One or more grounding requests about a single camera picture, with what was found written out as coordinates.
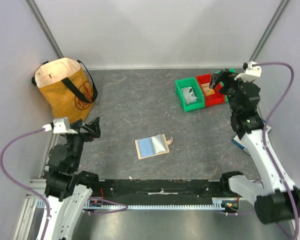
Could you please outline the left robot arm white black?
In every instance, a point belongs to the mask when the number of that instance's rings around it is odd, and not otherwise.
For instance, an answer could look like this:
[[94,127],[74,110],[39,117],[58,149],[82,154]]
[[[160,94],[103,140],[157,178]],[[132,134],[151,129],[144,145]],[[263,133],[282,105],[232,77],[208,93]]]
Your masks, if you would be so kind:
[[101,136],[100,118],[88,123],[56,118],[44,130],[64,136],[66,143],[53,146],[48,153],[44,190],[47,219],[41,221],[37,236],[44,240],[70,240],[88,198],[100,192],[97,174],[77,172],[84,144]]

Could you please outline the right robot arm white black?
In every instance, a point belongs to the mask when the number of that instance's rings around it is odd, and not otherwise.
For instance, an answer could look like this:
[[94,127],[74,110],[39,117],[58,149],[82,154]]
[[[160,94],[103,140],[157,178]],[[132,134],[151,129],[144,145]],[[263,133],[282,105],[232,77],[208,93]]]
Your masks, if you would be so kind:
[[225,197],[236,193],[246,199],[263,224],[299,218],[300,188],[281,165],[257,112],[261,89],[246,81],[244,74],[228,69],[211,75],[209,87],[215,88],[219,83],[219,93],[228,99],[231,127],[247,147],[263,183],[254,184],[239,171],[226,172],[221,176],[220,193]]

